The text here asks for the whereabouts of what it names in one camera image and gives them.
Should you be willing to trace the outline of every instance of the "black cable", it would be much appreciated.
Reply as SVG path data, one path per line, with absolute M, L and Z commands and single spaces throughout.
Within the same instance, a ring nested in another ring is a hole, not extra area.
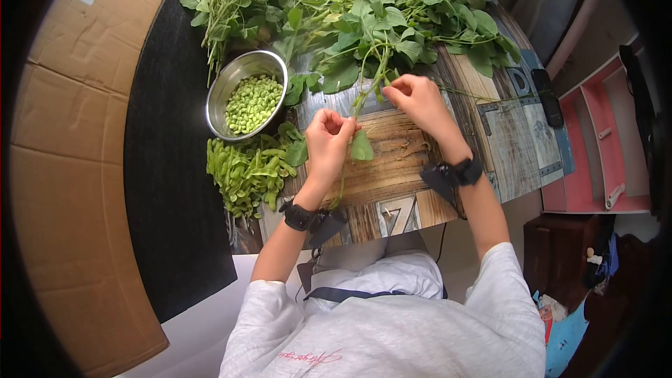
M 441 258 L 441 251 L 443 251 L 443 238 L 446 236 L 446 226 L 448 226 L 448 222 L 445 222 L 443 224 L 443 232 L 441 233 L 441 245 L 439 245 L 439 256 L 436 258 L 436 262 L 439 262 L 439 259 Z
M 298 303 L 296 298 L 298 297 L 298 293 L 301 291 L 301 288 L 303 288 L 303 285 L 299 286 L 298 289 L 296 290 L 296 295 L 294 296 L 294 302 Z

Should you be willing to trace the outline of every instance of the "cloth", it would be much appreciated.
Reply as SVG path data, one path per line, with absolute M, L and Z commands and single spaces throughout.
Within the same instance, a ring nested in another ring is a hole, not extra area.
M 485 254 L 464 305 L 441 299 L 438 267 L 416 250 L 318 275 L 341 289 L 408 295 L 310 298 L 302 309 L 284 283 L 254 281 L 220 377 L 544 375 L 544 325 L 510 243 Z

